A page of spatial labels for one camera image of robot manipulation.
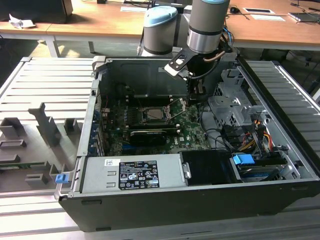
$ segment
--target warning label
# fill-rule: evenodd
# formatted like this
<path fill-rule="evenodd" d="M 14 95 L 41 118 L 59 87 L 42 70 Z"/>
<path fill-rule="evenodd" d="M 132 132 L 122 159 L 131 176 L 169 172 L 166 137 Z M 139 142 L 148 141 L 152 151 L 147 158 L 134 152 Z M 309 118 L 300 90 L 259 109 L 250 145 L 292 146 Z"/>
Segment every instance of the warning label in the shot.
<path fill-rule="evenodd" d="M 119 164 L 119 189 L 159 188 L 157 161 L 131 161 Z"/>

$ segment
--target motherboard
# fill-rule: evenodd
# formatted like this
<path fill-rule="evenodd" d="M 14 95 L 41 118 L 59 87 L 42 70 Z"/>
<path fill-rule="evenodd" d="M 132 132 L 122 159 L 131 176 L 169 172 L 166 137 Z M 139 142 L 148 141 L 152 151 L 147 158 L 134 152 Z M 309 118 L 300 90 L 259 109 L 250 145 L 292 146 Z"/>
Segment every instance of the motherboard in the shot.
<path fill-rule="evenodd" d="M 199 123 L 196 105 L 167 98 L 159 105 L 138 99 L 118 99 L 103 114 L 106 156 L 177 154 L 207 150 L 210 145 Z"/>

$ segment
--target blue tab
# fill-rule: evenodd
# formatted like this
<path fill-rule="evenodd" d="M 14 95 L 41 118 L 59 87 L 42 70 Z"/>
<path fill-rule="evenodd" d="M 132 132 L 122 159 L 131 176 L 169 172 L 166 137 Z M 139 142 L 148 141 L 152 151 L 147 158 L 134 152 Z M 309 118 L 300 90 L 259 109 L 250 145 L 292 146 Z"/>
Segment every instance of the blue tab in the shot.
<path fill-rule="evenodd" d="M 69 173 L 60 173 L 55 177 L 56 184 L 67 184 L 69 182 Z"/>
<path fill-rule="evenodd" d="M 255 164 L 254 158 L 251 154 L 237 154 L 233 157 L 233 161 L 238 164 Z"/>

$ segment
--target mouse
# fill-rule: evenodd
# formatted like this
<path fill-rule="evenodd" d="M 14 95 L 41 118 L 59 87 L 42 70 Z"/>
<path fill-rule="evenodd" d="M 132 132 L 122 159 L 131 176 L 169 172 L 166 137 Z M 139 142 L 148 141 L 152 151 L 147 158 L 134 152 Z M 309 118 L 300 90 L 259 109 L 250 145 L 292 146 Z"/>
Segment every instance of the mouse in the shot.
<path fill-rule="evenodd" d="M 235 7 L 235 6 L 233 6 L 233 7 L 230 8 L 230 13 L 231 14 L 238 14 L 238 13 L 240 13 L 240 9 Z"/>

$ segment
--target wooden desk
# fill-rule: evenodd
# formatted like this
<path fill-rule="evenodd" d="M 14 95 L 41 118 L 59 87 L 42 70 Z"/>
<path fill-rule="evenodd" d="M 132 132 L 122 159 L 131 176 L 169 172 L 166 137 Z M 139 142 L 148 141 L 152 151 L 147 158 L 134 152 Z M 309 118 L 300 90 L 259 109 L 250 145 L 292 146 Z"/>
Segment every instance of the wooden desk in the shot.
<path fill-rule="evenodd" d="M 67 24 L 51 24 L 55 36 L 140 38 L 144 13 L 120 11 L 121 3 L 72 0 L 73 14 Z"/>
<path fill-rule="evenodd" d="M 243 8 L 270 9 L 276 15 L 302 12 L 288 0 L 231 0 L 230 4 L 243 14 L 247 13 Z M 309 7 L 320 9 L 315 2 L 300 1 L 300 6 L 307 11 Z M 282 16 L 285 21 L 255 20 L 246 15 L 250 19 L 247 20 L 243 15 L 230 13 L 228 16 L 226 23 L 234 34 L 235 47 L 320 51 L 319 24 L 297 23 L 291 16 Z"/>
<path fill-rule="evenodd" d="M 291 6 L 289 0 L 231 0 L 230 4 L 244 14 L 244 7 L 271 9 L 276 15 L 302 12 Z M 45 40 L 52 57 L 60 56 L 57 40 L 88 41 L 92 53 L 95 41 L 139 42 L 144 13 L 121 12 L 122 5 L 116 2 L 72 0 L 72 5 L 73 15 L 67 24 L 37 23 L 36 28 L 19 30 L 0 22 L 0 34 L 4 38 Z M 315 2 L 301 1 L 300 5 L 307 11 L 308 7 L 320 8 Z M 255 20 L 250 15 L 246 15 L 250 20 L 240 14 L 228 15 L 226 22 L 235 37 L 235 47 L 320 51 L 319 24 L 297 23 L 290 16 L 282 16 L 285 21 L 269 21 Z"/>

